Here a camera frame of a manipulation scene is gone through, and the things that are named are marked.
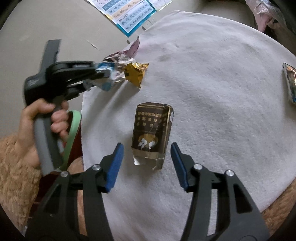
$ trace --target blue gripper pad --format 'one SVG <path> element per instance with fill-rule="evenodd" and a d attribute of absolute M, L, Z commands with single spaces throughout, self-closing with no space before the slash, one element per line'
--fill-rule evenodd
<path fill-rule="evenodd" d="M 188 179 L 187 179 L 187 170 L 184 166 L 184 163 L 181 159 L 181 151 L 178 147 L 178 144 L 174 142 L 170 147 L 170 155 L 172 157 L 175 170 L 179 179 L 179 183 L 182 188 L 186 191 L 189 188 Z"/>
<path fill-rule="evenodd" d="M 104 156 L 100 163 L 100 166 L 103 168 L 103 171 L 106 174 L 106 193 L 109 193 L 115 185 L 115 181 L 123 159 L 123 153 L 123 145 L 121 143 L 118 143 L 113 154 Z"/>

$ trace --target white fleece blanket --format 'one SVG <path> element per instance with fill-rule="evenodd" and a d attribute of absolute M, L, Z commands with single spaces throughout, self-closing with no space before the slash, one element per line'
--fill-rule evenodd
<path fill-rule="evenodd" d="M 296 108 L 287 98 L 283 62 L 296 57 L 246 25 L 175 11 L 140 35 L 135 59 L 149 62 L 139 90 L 126 81 L 83 96 L 85 169 L 125 153 L 104 204 L 115 240 L 180 240 L 192 194 L 180 187 L 170 145 L 209 170 L 232 169 L 262 211 L 291 183 L 296 170 Z M 136 106 L 159 102 L 175 116 L 163 169 L 135 166 L 131 140 Z"/>

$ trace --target metal bolt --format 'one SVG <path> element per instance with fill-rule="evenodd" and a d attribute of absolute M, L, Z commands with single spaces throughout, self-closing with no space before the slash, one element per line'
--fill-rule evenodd
<path fill-rule="evenodd" d="M 92 169 L 93 169 L 94 171 L 98 171 L 98 170 L 101 169 L 101 166 L 98 165 L 98 164 L 95 164 L 95 165 L 93 165 Z"/>
<path fill-rule="evenodd" d="M 196 163 L 196 164 L 194 164 L 193 168 L 194 168 L 195 170 L 201 170 L 201 169 L 202 169 L 202 165 Z"/>
<path fill-rule="evenodd" d="M 226 175 L 232 177 L 234 175 L 234 172 L 232 170 L 227 170 Z"/>
<path fill-rule="evenodd" d="M 61 172 L 61 177 L 66 177 L 66 176 L 68 176 L 68 172 L 67 171 L 63 171 L 63 172 Z"/>

